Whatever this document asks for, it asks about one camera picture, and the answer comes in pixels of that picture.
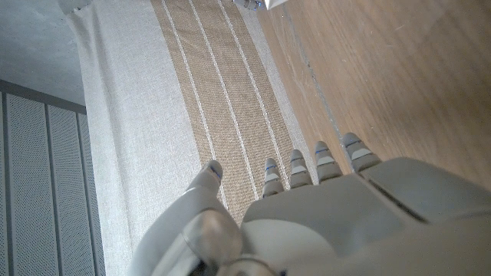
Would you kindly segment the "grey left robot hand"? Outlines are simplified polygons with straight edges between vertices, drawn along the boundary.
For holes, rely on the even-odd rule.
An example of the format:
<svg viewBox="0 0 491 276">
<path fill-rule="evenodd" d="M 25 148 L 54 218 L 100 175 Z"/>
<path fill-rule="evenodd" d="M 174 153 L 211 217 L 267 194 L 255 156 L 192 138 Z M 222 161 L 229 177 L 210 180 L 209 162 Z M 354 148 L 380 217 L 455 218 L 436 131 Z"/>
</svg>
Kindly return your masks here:
<svg viewBox="0 0 491 276">
<path fill-rule="evenodd" d="M 353 173 L 318 142 L 318 184 L 298 150 L 289 189 L 267 159 L 262 197 L 241 222 L 218 201 L 222 167 L 209 161 L 149 227 L 129 274 L 490 273 L 488 190 L 417 159 L 383 161 L 353 133 L 343 144 Z"/>
</svg>

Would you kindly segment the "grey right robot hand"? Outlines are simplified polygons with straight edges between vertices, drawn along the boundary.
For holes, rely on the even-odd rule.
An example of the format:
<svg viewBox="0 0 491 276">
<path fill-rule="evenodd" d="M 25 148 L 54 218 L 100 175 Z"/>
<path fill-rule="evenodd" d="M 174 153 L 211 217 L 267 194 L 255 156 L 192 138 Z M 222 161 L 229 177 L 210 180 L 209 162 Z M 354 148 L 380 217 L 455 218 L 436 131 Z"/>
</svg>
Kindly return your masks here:
<svg viewBox="0 0 491 276">
<path fill-rule="evenodd" d="M 232 0 L 238 6 L 257 11 L 265 8 L 264 0 Z"/>
</svg>

